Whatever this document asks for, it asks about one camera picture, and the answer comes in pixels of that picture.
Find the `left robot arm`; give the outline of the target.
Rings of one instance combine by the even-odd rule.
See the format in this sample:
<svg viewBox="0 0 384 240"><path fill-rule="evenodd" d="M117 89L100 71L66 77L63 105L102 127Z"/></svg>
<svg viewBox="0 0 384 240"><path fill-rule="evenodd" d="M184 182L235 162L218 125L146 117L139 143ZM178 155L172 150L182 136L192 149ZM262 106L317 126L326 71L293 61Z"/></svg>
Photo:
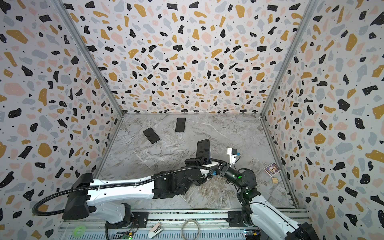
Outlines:
<svg viewBox="0 0 384 240"><path fill-rule="evenodd" d="M128 223L129 199L171 199L185 195L193 185L199 186L220 173L220 163L193 164L178 170L161 172L135 180L107 181L83 174L72 186L63 220L82 220L89 216L110 224Z"/></svg>

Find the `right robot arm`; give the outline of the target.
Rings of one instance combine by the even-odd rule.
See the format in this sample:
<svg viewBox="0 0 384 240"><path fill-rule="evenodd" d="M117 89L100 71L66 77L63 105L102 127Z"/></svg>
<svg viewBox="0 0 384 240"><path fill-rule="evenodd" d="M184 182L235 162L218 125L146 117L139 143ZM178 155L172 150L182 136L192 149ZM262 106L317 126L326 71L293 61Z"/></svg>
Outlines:
<svg viewBox="0 0 384 240"><path fill-rule="evenodd" d="M272 240L319 239L310 224L292 220L262 196L252 170L239 172L223 162L218 174L238 188L237 198L242 205L242 219L246 225L259 227Z"/></svg>

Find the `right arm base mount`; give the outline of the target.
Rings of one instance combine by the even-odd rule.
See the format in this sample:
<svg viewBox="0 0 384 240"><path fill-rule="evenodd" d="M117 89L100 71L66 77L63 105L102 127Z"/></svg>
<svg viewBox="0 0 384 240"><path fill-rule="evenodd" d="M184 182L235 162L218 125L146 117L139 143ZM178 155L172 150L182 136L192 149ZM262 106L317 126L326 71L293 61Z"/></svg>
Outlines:
<svg viewBox="0 0 384 240"><path fill-rule="evenodd" d="M267 220L265 216L246 210L229 211L226 218L230 227L258 227L260 224L264 225Z"/></svg>

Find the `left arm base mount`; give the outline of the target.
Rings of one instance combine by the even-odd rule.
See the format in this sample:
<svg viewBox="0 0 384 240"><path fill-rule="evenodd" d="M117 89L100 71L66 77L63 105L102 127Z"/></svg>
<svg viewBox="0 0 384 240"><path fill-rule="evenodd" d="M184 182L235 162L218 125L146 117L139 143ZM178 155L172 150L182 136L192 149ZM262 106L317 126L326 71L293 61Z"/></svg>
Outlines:
<svg viewBox="0 0 384 240"><path fill-rule="evenodd" d="M149 212L132 212L128 217L116 224L105 224L105 229L144 229L147 227Z"/></svg>

